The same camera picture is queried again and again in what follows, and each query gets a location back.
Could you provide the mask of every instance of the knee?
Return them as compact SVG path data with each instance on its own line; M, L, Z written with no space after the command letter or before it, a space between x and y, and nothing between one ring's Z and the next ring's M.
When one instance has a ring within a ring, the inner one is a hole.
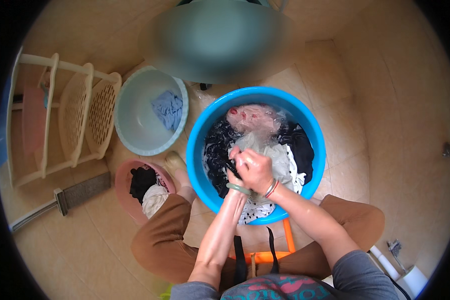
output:
M370 208L367 211L368 224L370 229L377 232L379 238L385 229L385 214L380 208L373 205L369 206Z
M159 250L146 228L141 228L133 237L130 250L142 267L147 270L153 268Z

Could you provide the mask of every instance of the green object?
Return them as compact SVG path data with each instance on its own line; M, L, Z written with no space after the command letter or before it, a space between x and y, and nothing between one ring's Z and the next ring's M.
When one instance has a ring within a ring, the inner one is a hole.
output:
M252 191L251 191L251 190L246 189L246 188L244 188L243 186L240 186L240 185L235 184L235 183L229 183L229 182L228 182L228 183L226 184L226 187L229 188L229 189L234 189L234 190L236 190L236 191L242 192L242 193L244 193L244 194L246 194L246 195L252 195Z
M164 293L160 294L160 296L158 296L158 297L162 300L170 300L170 295L172 293L172 286L173 286L173 284L170 284L168 286L168 288L166 289L166 291Z

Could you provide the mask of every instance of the forearm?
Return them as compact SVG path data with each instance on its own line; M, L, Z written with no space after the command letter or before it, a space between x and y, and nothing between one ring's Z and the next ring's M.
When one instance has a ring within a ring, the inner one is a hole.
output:
M202 281L218 289L220 273L230 247L247 196L230 189L220 211L210 224L197 254L195 267L188 281Z
M270 200L280 205L323 249L330 268L345 254L359 249L347 231L323 208L279 184Z

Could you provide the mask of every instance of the hand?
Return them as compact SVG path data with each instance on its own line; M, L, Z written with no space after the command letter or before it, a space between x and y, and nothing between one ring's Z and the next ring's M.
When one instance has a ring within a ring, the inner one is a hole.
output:
M230 159L235 160L236 170L247 187L261 195L267 193L274 181L270 157L260 155L250 148L240 153L240 148L235 146L230 152Z
M229 159L233 159L233 157L239 152L240 152L240 148L237 146L237 149L235 149L235 148L232 149L232 151L230 152L230 155L228 155L228 158ZM229 183L238 184L239 186L242 186L242 187L248 189L248 187L245 186L245 183L242 180L238 179L235 176L235 174L233 174L233 172L230 171L228 168L226 169L226 172L227 172L227 175L228 175L228 182Z

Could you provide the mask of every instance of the white cloth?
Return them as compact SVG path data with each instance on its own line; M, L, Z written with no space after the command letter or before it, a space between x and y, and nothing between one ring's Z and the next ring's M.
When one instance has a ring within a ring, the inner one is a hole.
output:
M168 192L163 186L158 184L150 186L143 196L142 212L150 219L162 207L167 198Z
M295 163L292 150L287 144L275 144L273 146L265 145L264 141L261 141L260 137L252 132L238 139L232 145L232 148L234 146L238 146L241 150L251 148L257 153L270 157L273 177L288 189L291 189L298 194L302 192L306 174L297 174L297 164ZM239 225L248 224L254 219L268 216L274 210L275 203L257 193L252 193L246 200L238 223Z
M305 173L297 173L298 167L293 157L292 149L290 149L290 146L288 144L286 145L286 152L290 161L290 175L292 176L293 188L291 190L293 190L297 194L300 194L302 192L303 184L305 183L305 177L307 175Z

